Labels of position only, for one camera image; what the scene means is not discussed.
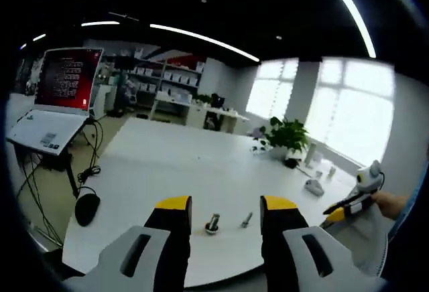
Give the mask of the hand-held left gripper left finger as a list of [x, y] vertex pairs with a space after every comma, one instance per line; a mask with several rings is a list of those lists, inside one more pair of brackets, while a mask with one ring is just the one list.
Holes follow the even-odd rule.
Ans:
[[63, 282], [68, 291], [183, 291], [192, 227], [192, 198], [158, 202], [143, 226], [105, 247], [96, 267]]

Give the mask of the person's right hand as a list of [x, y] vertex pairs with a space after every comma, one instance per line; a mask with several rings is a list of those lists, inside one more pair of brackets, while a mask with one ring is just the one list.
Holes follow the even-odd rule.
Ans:
[[375, 192], [371, 197], [384, 217], [395, 220], [399, 216], [402, 210], [400, 198], [382, 191]]

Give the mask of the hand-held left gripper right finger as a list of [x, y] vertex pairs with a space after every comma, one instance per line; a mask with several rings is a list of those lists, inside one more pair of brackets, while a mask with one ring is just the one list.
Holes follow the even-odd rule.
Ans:
[[352, 252], [297, 205], [262, 196], [261, 255], [268, 291], [382, 291], [386, 281], [353, 262]]

